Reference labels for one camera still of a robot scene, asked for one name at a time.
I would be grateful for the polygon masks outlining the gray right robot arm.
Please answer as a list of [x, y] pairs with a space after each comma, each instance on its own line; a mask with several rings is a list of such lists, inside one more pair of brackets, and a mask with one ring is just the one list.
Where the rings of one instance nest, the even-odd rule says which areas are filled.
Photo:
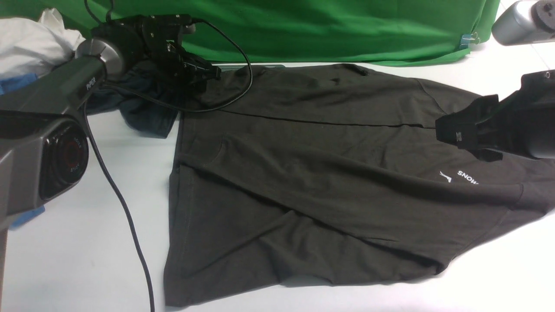
[[[504, 46], [553, 42], [554, 33], [552, 0], [517, 1], [492, 26], [494, 39]], [[520, 89], [505, 99], [478, 97], [467, 108], [440, 117], [436, 138], [488, 163], [506, 154], [553, 159], [554, 95], [553, 70], [522, 75]]]

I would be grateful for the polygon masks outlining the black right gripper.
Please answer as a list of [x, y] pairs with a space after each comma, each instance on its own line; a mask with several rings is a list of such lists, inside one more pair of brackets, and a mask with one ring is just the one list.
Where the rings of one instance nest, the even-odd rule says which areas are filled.
[[486, 163], [501, 161], [502, 153], [554, 158], [553, 70], [523, 75], [520, 89], [504, 100], [498, 102], [497, 95], [480, 97], [468, 110], [438, 118], [436, 139]]

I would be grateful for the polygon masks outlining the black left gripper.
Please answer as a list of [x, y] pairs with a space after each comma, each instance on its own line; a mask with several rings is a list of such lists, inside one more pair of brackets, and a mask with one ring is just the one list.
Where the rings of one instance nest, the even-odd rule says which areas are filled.
[[106, 78], [118, 80], [137, 63], [154, 63], [164, 79], [197, 85], [221, 78], [220, 67], [181, 44], [193, 24], [189, 14], [135, 15], [111, 19], [91, 30], [91, 55], [103, 61]]

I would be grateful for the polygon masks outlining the gray left robot arm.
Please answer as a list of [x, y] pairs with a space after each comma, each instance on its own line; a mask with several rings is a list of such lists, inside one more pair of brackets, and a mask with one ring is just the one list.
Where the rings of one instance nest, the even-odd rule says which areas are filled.
[[188, 14], [131, 16], [99, 24], [75, 59], [53, 73], [1, 96], [1, 263], [7, 231], [26, 212], [73, 188], [93, 151], [117, 196], [144, 271], [150, 311], [155, 311], [151, 276], [127, 203], [108, 172], [89, 125], [86, 103], [99, 87], [127, 91], [151, 103], [170, 105], [115, 83], [150, 59], [171, 81], [197, 91], [220, 69], [182, 47], [203, 19]]

